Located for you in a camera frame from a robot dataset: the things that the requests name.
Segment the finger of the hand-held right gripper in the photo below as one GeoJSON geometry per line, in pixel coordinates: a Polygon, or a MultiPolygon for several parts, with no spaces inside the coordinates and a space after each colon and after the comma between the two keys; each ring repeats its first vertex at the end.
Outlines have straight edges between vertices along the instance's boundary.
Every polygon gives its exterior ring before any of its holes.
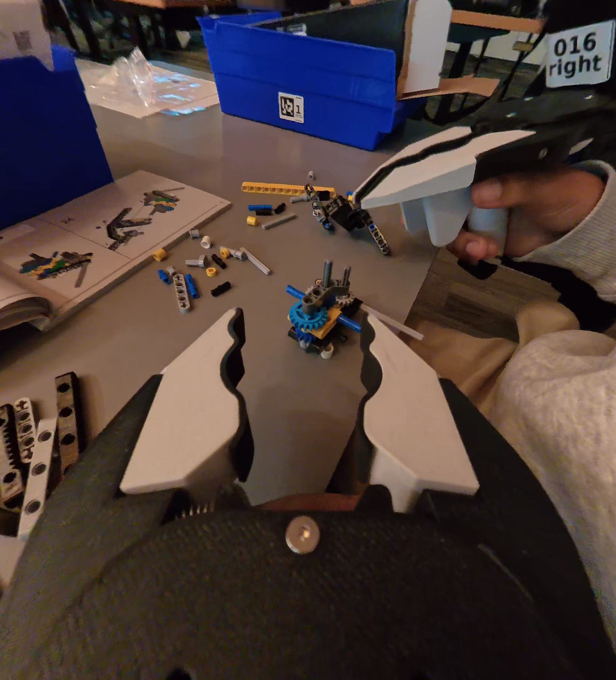
{"type": "Polygon", "coordinates": [[[412,142],[394,156],[388,158],[360,184],[354,192],[357,207],[385,207],[402,202],[399,197],[404,186],[399,182],[391,188],[381,189],[388,176],[399,168],[416,165],[424,158],[444,153],[465,144],[473,134],[469,126],[453,126],[422,140],[412,142]]]}
{"type": "Polygon", "coordinates": [[[459,148],[399,168],[380,188],[398,182],[404,186],[399,194],[402,202],[396,204],[401,207],[407,231],[426,228],[431,243],[445,247],[455,240],[473,208],[470,186],[478,156],[531,135],[533,131],[473,133],[459,148]]]}

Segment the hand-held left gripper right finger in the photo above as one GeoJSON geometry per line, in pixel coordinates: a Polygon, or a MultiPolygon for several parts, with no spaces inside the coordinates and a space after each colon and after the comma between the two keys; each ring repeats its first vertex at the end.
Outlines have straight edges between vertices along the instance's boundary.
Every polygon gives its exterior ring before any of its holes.
{"type": "Polygon", "coordinates": [[[369,314],[360,349],[359,479],[385,487],[396,513],[411,513],[425,491],[475,495],[479,481],[436,372],[369,314]]]}

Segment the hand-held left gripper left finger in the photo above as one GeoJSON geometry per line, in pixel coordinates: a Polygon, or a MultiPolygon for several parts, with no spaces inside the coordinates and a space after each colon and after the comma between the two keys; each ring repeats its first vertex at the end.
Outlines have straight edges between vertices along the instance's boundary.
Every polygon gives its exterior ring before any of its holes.
{"type": "Polygon", "coordinates": [[[119,485],[126,495],[168,489],[209,503],[247,480],[254,458],[244,376],[241,308],[225,312],[160,374],[119,485]]]}

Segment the black lego frame assembly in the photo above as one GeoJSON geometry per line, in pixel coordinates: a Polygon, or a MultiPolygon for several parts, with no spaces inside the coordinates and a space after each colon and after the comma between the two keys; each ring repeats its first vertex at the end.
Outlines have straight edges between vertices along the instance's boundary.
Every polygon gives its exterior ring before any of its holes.
{"type": "Polygon", "coordinates": [[[355,208],[351,201],[340,195],[330,198],[329,192],[326,192],[327,199],[323,200],[322,193],[310,183],[304,186],[304,191],[311,204],[313,217],[325,231],[332,232],[336,226],[348,233],[365,230],[380,252],[384,256],[391,256],[391,248],[387,240],[366,210],[355,208]]]}

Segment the lego gear assembly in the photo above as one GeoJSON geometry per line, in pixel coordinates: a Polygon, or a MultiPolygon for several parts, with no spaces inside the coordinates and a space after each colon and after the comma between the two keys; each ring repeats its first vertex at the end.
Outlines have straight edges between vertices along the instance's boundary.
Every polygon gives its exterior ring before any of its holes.
{"type": "Polygon", "coordinates": [[[329,360],[337,346],[348,339],[348,332],[361,333],[361,324],[355,319],[362,301],[351,289],[351,267],[334,274],[333,262],[325,260],[321,277],[304,290],[286,286],[286,293],[294,302],[289,308],[287,335],[304,353],[329,360]]]}

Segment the light grey long lego axle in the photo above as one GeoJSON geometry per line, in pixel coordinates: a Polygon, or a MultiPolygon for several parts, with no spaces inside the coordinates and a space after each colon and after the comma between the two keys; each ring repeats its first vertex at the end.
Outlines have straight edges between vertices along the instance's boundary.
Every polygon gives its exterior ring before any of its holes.
{"type": "Polygon", "coordinates": [[[382,323],[388,325],[388,327],[393,328],[399,333],[402,333],[408,337],[411,337],[413,339],[416,339],[417,341],[422,341],[424,339],[424,336],[414,330],[411,327],[407,327],[405,324],[401,322],[397,322],[395,319],[377,311],[371,308],[370,306],[362,303],[360,305],[360,309],[364,312],[367,313],[369,316],[373,316],[374,318],[378,319],[382,323]]]}

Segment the yellow long lego beam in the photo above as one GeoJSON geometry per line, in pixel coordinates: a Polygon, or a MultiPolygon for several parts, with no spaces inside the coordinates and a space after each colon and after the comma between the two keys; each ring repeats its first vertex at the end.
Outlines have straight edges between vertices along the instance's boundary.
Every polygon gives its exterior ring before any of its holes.
{"type": "Polygon", "coordinates": [[[241,190],[246,193],[291,197],[305,193],[306,187],[307,185],[286,183],[243,182],[241,184],[241,190]]]}

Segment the pile of lego beams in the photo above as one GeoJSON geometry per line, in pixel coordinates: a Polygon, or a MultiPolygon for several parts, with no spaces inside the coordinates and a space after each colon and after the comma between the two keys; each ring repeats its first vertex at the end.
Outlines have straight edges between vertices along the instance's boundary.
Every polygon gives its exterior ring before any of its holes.
{"type": "Polygon", "coordinates": [[[0,533],[27,541],[49,497],[88,444],[81,383],[54,378],[56,412],[37,418],[28,397],[0,405],[0,533]]]}

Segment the lego instruction booklet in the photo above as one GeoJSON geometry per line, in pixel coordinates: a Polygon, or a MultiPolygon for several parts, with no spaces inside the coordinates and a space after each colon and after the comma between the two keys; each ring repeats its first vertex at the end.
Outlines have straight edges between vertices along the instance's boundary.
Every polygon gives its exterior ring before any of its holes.
{"type": "Polygon", "coordinates": [[[0,231],[0,332],[56,327],[153,261],[230,201],[135,171],[0,231]]]}

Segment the person's right hand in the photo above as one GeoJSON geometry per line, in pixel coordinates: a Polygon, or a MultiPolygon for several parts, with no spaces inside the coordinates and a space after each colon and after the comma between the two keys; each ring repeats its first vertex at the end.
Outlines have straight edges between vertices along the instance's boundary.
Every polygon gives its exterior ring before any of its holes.
{"type": "Polygon", "coordinates": [[[505,209],[505,244],[461,231],[447,249],[458,260],[473,264],[497,256],[512,259],[556,242],[588,217],[601,200],[605,180],[581,169],[564,167],[538,173],[506,174],[474,183],[473,206],[505,209]]]}

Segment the person's beige pants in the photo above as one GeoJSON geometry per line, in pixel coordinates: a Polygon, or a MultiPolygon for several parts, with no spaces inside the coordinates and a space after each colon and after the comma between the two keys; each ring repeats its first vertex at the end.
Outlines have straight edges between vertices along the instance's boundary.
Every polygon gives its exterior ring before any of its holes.
{"type": "Polygon", "coordinates": [[[417,323],[422,340],[405,343],[440,378],[452,381],[486,417],[491,417],[500,376],[519,350],[550,333],[580,330],[575,314],[550,300],[524,305],[515,314],[516,340],[478,338],[428,320],[417,323]]]}

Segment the cardboard box flap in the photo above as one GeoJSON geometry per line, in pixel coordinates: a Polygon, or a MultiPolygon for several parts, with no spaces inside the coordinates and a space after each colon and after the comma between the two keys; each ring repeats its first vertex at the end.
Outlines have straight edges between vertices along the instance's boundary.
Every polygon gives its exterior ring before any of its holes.
{"type": "Polygon", "coordinates": [[[490,97],[499,81],[467,75],[442,79],[451,23],[448,1],[409,1],[396,100],[469,94],[490,97]]]}

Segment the blue plastic bin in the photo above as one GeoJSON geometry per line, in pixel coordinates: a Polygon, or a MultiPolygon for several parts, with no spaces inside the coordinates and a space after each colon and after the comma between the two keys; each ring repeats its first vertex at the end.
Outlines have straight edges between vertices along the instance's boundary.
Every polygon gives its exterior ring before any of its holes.
{"type": "Polygon", "coordinates": [[[0,61],[0,231],[113,181],[75,54],[0,61]]]}
{"type": "Polygon", "coordinates": [[[198,19],[223,113],[371,151],[426,104],[397,100],[392,50],[260,26],[279,18],[198,19]]]}

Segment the clear plastic bag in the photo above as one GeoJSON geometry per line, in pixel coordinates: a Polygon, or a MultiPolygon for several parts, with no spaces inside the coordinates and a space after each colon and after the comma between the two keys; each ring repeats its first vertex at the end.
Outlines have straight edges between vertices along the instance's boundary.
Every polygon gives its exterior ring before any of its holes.
{"type": "Polygon", "coordinates": [[[112,104],[147,110],[156,105],[156,77],[139,47],[116,59],[102,77],[105,97],[112,104]]]}
{"type": "Polygon", "coordinates": [[[83,59],[77,59],[76,65],[90,105],[134,118],[144,118],[160,112],[169,115],[188,115],[219,103],[214,81],[202,80],[150,64],[156,77],[156,105],[141,111],[136,107],[112,104],[105,97],[102,85],[102,77],[107,74],[110,65],[83,59]]]}

